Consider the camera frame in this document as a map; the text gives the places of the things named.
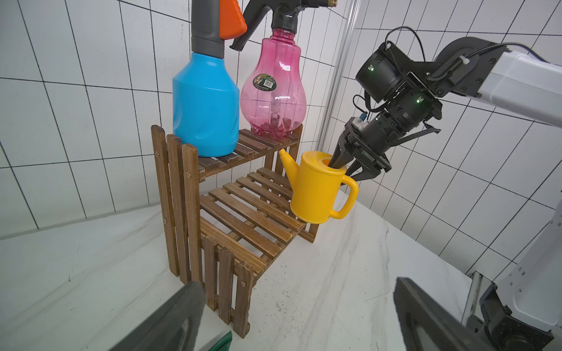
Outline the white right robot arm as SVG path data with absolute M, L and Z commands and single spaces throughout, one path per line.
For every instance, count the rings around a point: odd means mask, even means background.
M 389 172 L 389 149 L 434 133 L 430 120 L 441 119 L 448 94 L 561 125 L 561 67 L 516 42 L 462 37 L 434 61 L 414 61 L 385 40 L 356 79 L 369 108 L 345 124 L 329 162 L 356 181 Z

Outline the yellow watering can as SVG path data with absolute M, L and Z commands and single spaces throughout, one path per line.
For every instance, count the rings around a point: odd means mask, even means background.
M 332 156 L 318 151 L 304 152 L 300 164 L 284 149 L 279 150 L 279 155 L 293 191 L 291 210 L 299 219 L 320 225 L 349 214 L 357 200 L 359 186 L 346 175 L 346 166 L 329 167 Z M 350 188 L 350 193 L 343 207 L 336 211 L 333 206 L 342 184 Z

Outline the pink pressure sprayer bottle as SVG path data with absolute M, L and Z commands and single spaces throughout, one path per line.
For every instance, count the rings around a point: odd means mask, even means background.
M 301 48 L 295 42 L 298 14 L 307 8 L 336 6 L 333 0 L 248 3 L 243 13 L 247 32 L 234 40 L 234 51 L 242 51 L 266 14 L 273 12 L 272 35 L 262 40 L 257 66 L 240 95 L 243 117 L 257 135 L 280 140 L 302 125 L 307 98 L 299 71 Z

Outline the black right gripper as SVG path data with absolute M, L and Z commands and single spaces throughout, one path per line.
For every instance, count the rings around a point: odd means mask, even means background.
M 338 139 L 329 167 L 340 169 L 351 163 L 348 175 L 356 182 L 374 179 L 392 166 L 386 152 L 397 141 L 397 121 L 391 116 L 376 116 L 359 131 L 358 117 L 351 117 Z

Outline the blue spray bottle orange trigger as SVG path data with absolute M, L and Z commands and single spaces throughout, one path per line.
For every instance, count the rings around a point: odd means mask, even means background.
M 193 1 L 191 59 L 173 78 L 173 128 L 201 157 L 234 152 L 239 140 L 238 86 L 225 67 L 225 41 L 247 31 L 238 1 Z

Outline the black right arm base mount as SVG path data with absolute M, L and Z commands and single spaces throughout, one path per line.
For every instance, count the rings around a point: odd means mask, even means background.
M 502 304 L 496 285 L 475 271 L 462 316 L 462 324 L 495 350 L 543 350 L 553 339 L 545 332 L 519 321 Z

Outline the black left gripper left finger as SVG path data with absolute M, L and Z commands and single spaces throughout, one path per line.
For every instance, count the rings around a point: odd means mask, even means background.
M 193 350 L 206 295 L 200 282 L 189 282 L 113 350 Z

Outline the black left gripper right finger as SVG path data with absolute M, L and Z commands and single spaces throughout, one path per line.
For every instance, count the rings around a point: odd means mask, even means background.
M 407 350 L 492 350 L 412 279 L 397 278 L 393 293 Z

